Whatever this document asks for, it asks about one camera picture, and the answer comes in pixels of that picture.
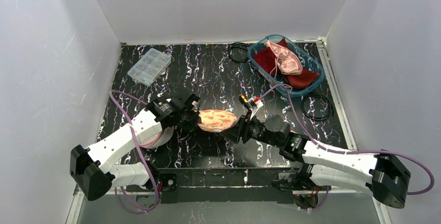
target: peach colored fabric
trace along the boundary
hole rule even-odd
[[[290,49],[267,41],[265,46],[271,48],[276,56],[276,64],[282,74],[299,75],[302,73],[303,66],[300,59]]]
[[[237,121],[237,117],[233,113],[223,110],[200,111],[199,117],[201,117],[202,122],[198,124],[199,128],[209,132],[220,132],[228,129]]]

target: transparent plastic box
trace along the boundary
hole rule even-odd
[[[313,91],[317,86],[320,85],[320,83],[325,79],[325,71],[323,69],[323,66],[315,60],[313,57],[308,55],[303,49],[298,47],[298,45],[292,43],[288,38],[273,34],[266,36],[263,40],[257,42],[256,44],[252,45],[250,48],[248,48],[248,58],[251,62],[251,66],[254,67],[266,80],[268,80],[272,85],[277,84],[283,84],[284,79],[280,76],[276,76],[276,79],[274,79],[271,75],[269,75],[254,59],[254,55],[256,55],[259,51],[266,48],[265,43],[267,41],[271,41],[274,43],[277,43],[281,41],[283,38],[287,41],[288,48],[293,51],[297,55],[297,57],[300,59],[300,62],[302,63],[303,69],[308,69],[312,72],[320,71],[320,74],[318,75],[317,79],[312,82],[307,88],[305,89],[293,89],[290,91],[290,97],[301,97],[304,96],[311,91]],[[276,88],[280,93],[286,96],[287,92],[281,88]]]
[[[151,48],[130,68],[128,75],[136,83],[150,86],[172,62],[172,57]]]

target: coiled black cable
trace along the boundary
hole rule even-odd
[[[248,53],[245,54],[245,58],[244,58],[244,59],[241,59],[241,60],[233,59],[233,58],[231,57],[231,50],[233,50],[233,49],[235,49],[235,48],[236,48],[236,49],[242,49],[242,50],[248,52],[248,44],[246,44],[246,43],[241,43],[241,42],[234,42],[234,43],[231,43],[231,44],[228,46],[228,48],[227,48],[227,55],[228,55],[228,57],[229,57],[232,61],[234,61],[234,62],[236,62],[236,63],[245,63],[245,62],[247,62],[247,61],[248,61]]]
[[[310,98],[317,98],[317,99],[323,100],[328,105],[327,106],[328,110],[324,113],[323,116],[313,116],[313,115],[309,115],[306,112],[304,104],[305,104],[306,99],[310,99]],[[329,99],[325,95],[322,95],[322,94],[311,93],[311,94],[304,96],[300,106],[302,108],[303,115],[305,115],[305,117],[307,117],[313,121],[323,122],[323,121],[328,120],[328,118],[331,116],[331,113],[333,116],[335,115],[334,107],[332,106],[331,102],[329,101]]]

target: blue basket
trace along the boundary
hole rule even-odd
[[[266,36],[263,40],[257,42],[256,44],[252,45],[250,48],[248,48],[248,58],[250,59],[251,66],[253,66],[266,80],[268,80],[272,85],[277,84],[284,84],[284,79],[281,76],[276,76],[276,79],[274,79],[271,75],[269,75],[256,61],[254,61],[253,57],[256,55],[259,51],[266,48],[265,43],[267,41],[271,41],[274,43],[277,43],[281,41],[283,38],[282,35],[278,34],[272,34],[269,36]],[[302,63],[303,69],[308,69],[312,72],[320,71],[320,74],[318,75],[317,79],[311,83],[310,86],[308,86],[305,89],[292,89],[290,92],[291,97],[300,97],[303,95],[306,95],[313,91],[317,86],[325,79],[325,71],[323,70],[323,66],[320,65],[317,60],[315,60],[313,57],[308,55],[303,49],[292,43],[288,38],[285,38],[287,41],[288,47],[293,53],[295,53]],[[287,92],[282,87],[277,87],[277,90],[282,93],[283,95],[287,95]]]

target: black marble table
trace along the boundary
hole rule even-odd
[[[300,43],[298,45],[321,62],[315,43]],[[270,88],[270,84],[253,70],[248,62],[234,63],[231,61],[227,57],[227,46],[226,44],[124,46],[112,89],[121,90],[144,101],[149,101],[150,98],[158,94],[178,94],[186,87],[200,96],[201,110],[223,109],[239,116],[245,113],[245,109],[239,102],[238,96],[240,94],[246,95],[247,98],[260,96]],[[172,63],[155,83],[146,87],[133,82],[127,72],[150,48],[170,54]],[[242,59],[245,55],[244,51],[236,49],[233,51],[235,59]],[[332,102],[326,79],[314,92],[326,95]],[[347,149],[337,114],[327,121],[313,122],[303,116],[300,100],[301,98],[294,98],[295,110],[313,136],[324,143]],[[142,106],[134,100],[120,97],[119,102],[131,116],[142,110]],[[321,101],[311,103],[308,108],[317,114],[326,110],[325,104]],[[303,133],[295,121],[287,101],[277,91],[271,92],[264,99],[264,107],[257,116],[263,121],[270,114],[281,115],[294,131]],[[122,113],[109,100],[98,141],[116,131],[125,122]],[[290,162],[278,153],[278,149],[255,140],[250,140],[246,144],[234,144],[218,134],[205,133],[201,130],[184,134],[177,130],[166,145],[146,151],[144,158],[157,168],[173,168],[174,170],[225,169],[225,171],[231,172],[235,169],[264,169],[258,171],[274,168],[289,169]],[[136,162],[139,162],[139,157],[135,150],[132,150],[121,160],[121,164]]]

